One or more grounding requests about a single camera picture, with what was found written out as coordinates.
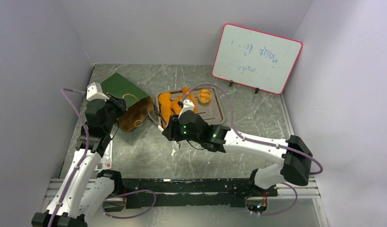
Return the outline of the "orange fake croissant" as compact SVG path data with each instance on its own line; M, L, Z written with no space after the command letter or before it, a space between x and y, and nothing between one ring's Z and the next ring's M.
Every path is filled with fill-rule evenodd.
M175 98L175 100L173 101L172 103L172 111L176 114L176 115L179 115L182 108L180 107L179 105L179 102L181 101L181 99L183 98L183 96L179 96L177 98Z

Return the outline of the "silver metal tray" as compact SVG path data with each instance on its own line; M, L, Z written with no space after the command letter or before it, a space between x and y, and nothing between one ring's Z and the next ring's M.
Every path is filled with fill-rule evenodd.
M222 124L225 122L225 114L224 114L224 109L222 108L221 100L220 97L213 87L204 87L207 88L211 91L212 98L211 101L207 104L202 104L198 100L198 92L199 90L203 89L202 87L195 89L193 92L196 102L197 102L197 108L198 108L198 113L205 122L208 124ZM169 91L171 93L171 101L173 102L175 98L179 96L184 96L182 93L182 89L180 90L175 90L175 91ZM159 109L159 113L161 115L161 108L159 105L158 97L157 96L157 101L156 104ZM163 123L163 117L162 115L159 117L159 121L161 122L161 126Z

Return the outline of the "long orange fake baguette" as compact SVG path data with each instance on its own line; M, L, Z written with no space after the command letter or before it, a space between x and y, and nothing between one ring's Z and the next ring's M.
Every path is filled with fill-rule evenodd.
M188 87L183 87L183 88L182 88L182 93L183 93L184 96L185 96L189 91L190 91L190 88L188 88ZM197 102L196 102L196 99L195 99L195 96L194 96L193 92L190 92L189 94L187 94L187 98L194 104L194 110L193 110L193 112L197 114L197 113L198 113Z

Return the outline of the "round orange fake bun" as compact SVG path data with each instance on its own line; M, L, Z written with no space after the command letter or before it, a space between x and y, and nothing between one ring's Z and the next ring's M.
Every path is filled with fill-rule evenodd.
M212 94L211 91L207 88L203 88L198 92L198 100L202 104L207 104L211 101Z

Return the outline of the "orange fake bread loaf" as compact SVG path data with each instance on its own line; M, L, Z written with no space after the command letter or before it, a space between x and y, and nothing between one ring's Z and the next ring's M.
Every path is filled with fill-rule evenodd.
M169 123L170 116L176 115L173 109L173 102L171 101L171 93L161 93L158 97L161 108L161 115L163 117L162 127L165 129Z

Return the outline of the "green brown paper bag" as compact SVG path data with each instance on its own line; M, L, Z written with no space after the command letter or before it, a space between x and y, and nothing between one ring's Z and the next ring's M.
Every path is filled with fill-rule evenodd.
M114 73L100 83L104 93L126 102L127 111L118 119L124 132L139 127L146 119L145 113L154 111L154 101L150 95L119 73Z

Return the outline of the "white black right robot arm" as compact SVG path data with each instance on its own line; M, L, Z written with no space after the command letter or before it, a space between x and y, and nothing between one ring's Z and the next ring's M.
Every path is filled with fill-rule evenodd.
M248 191L254 196L278 183L308 185L313 154L298 136L287 140L253 136L228 126L210 125L193 111L170 116L162 134L169 141L196 142L207 151L259 156L272 162L256 170L249 181Z

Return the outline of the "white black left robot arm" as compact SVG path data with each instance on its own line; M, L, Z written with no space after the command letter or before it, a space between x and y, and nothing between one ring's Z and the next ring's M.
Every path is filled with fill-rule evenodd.
M102 171L98 186L86 190L89 179L112 141L111 131L127 111L124 99L110 94L87 95L85 115L75 109L82 123L73 164L54 199L43 213L35 213L34 227L86 227L108 196L119 196L124 189L118 171Z

